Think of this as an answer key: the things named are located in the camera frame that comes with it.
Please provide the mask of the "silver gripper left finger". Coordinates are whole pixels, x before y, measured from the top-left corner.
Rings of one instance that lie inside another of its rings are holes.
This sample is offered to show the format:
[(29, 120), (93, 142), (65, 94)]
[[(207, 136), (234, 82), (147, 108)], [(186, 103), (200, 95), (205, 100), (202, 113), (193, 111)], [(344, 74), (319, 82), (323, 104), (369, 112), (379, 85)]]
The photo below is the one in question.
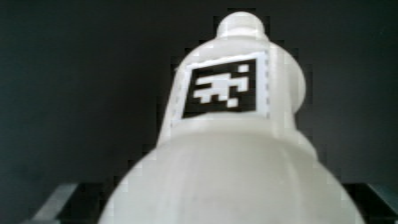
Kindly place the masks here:
[(22, 221), (22, 224), (60, 224), (60, 212), (65, 208), (67, 201), (72, 197), (77, 184), (65, 183), (60, 184), (49, 194), (49, 197), (44, 201), (44, 204), (28, 220)]

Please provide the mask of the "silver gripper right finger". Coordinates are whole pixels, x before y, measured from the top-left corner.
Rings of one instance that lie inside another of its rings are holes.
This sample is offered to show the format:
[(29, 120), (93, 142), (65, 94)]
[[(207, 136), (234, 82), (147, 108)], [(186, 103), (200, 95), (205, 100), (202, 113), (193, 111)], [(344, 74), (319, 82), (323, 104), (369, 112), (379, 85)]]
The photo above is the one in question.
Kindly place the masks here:
[(398, 191), (381, 184), (367, 184), (365, 189), (365, 224), (398, 224)]

